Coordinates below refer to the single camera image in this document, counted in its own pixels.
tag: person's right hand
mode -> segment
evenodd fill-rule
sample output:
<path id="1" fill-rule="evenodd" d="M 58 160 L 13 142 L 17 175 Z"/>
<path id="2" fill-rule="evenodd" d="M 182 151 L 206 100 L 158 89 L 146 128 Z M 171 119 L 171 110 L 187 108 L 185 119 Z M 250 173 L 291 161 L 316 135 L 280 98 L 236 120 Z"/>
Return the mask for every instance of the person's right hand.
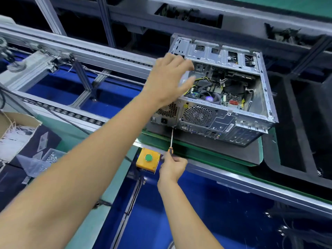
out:
<path id="1" fill-rule="evenodd" d="M 148 98 L 158 108 L 169 105 L 193 86 L 195 76 L 179 87 L 183 74 L 193 70 L 191 60 L 167 53 L 165 57 L 157 59 L 140 95 Z"/>
<path id="2" fill-rule="evenodd" d="M 181 157 L 171 156 L 169 152 L 164 155 L 165 162 L 159 170 L 158 189 L 168 183 L 177 183 L 186 169 L 188 161 Z"/>

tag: screwdriver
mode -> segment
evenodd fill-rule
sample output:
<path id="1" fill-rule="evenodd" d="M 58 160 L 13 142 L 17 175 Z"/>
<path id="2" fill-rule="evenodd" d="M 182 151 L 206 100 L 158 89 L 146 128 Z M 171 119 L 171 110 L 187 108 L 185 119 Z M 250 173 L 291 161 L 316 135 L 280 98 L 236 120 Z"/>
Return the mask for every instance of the screwdriver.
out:
<path id="1" fill-rule="evenodd" d="M 174 132 L 174 128 L 172 128 L 171 146 L 168 149 L 168 152 L 171 154 L 171 156 L 173 156 L 173 148 L 172 148 L 172 144 L 173 144 L 173 132 Z"/>

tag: human arm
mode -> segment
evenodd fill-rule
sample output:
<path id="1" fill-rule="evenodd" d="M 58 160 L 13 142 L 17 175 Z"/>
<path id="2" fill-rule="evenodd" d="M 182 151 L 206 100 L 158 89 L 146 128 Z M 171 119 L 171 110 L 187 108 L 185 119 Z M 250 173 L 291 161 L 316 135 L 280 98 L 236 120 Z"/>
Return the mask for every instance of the human arm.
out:
<path id="1" fill-rule="evenodd" d="M 33 180 L 0 214 L 0 248 L 64 248 L 152 114 L 192 86 L 194 78 L 178 87 L 188 70 L 193 64 L 181 56 L 158 59 L 137 97 Z"/>
<path id="2" fill-rule="evenodd" d="M 168 152 L 164 158 L 158 190 L 163 199 L 176 249 L 223 249 L 178 185 L 178 179 L 185 171 L 188 161 L 180 157 L 172 158 Z"/>

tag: hexagonal mesh vent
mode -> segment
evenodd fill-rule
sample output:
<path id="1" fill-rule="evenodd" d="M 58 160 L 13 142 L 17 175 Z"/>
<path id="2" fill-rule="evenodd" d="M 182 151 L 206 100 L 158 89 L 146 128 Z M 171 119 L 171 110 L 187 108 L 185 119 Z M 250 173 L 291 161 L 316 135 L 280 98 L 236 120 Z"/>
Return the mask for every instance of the hexagonal mesh vent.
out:
<path id="1" fill-rule="evenodd" d="M 201 63 L 194 63 L 193 66 L 195 67 L 194 72 L 198 72 L 198 73 L 208 72 L 211 68 L 210 65 L 201 64 Z"/>
<path id="2" fill-rule="evenodd" d="M 158 109 L 157 114 L 160 114 L 165 117 L 176 118 L 178 112 L 178 107 L 173 102 L 165 107 Z"/>
<path id="3" fill-rule="evenodd" d="M 187 108 L 183 113 L 183 116 L 188 123 L 206 125 L 212 120 L 213 112 L 206 107 L 194 105 Z"/>

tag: pile of screws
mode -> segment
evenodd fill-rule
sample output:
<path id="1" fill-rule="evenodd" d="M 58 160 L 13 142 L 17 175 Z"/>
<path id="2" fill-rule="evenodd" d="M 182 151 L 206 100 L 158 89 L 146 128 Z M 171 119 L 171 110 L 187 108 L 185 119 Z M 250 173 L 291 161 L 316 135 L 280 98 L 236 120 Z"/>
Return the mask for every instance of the pile of screws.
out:
<path id="1" fill-rule="evenodd" d="M 54 153 L 52 153 L 47 159 L 47 162 L 49 163 L 55 163 L 58 161 L 58 158 L 56 157 L 56 155 Z"/>

